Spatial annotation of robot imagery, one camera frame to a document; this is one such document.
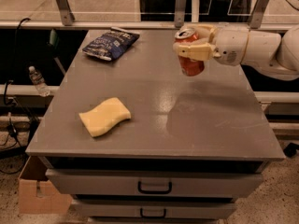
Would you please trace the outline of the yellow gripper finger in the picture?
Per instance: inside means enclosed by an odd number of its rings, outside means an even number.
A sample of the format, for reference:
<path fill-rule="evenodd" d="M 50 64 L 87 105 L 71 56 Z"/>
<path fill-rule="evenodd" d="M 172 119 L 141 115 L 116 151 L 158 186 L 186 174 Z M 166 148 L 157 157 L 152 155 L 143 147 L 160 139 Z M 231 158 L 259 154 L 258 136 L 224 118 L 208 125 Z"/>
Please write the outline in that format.
<path fill-rule="evenodd" d="M 205 38 L 208 42 L 211 42 L 216 33 L 216 27 L 213 25 L 198 25 L 196 31 L 199 34 L 199 38 Z"/>
<path fill-rule="evenodd" d="M 173 50 L 179 57 L 195 61 L 208 61 L 214 57 L 216 46 L 203 38 L 193 42 L 175 42 Z"/>

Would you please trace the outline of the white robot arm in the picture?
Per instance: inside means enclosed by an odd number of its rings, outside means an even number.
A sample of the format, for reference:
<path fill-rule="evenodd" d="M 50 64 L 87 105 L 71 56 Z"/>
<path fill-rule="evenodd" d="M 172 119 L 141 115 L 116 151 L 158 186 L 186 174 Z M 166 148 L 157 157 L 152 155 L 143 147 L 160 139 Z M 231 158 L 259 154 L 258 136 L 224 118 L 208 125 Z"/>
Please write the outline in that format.
<path fill-rule="evenodd" d="M 297 26 L 280 35 L 233 25 L 185 25 L 175 34 L 173 50 L 191 62 L 214 60 L 279 80 L 299 78 Z"/>

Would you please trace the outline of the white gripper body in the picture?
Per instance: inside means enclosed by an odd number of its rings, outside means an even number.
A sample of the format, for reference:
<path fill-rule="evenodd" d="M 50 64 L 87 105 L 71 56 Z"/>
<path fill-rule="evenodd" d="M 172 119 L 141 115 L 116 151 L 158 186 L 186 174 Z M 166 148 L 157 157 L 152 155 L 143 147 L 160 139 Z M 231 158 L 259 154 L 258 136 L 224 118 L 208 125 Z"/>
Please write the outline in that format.
<path fill-rule="evenodd" d="M 216 55 L 214 59 L 225 65 L 239 65 L 244 56 L 249 39 L 249 30 L 233 26 L 220 29 L 215 37 Z"/>

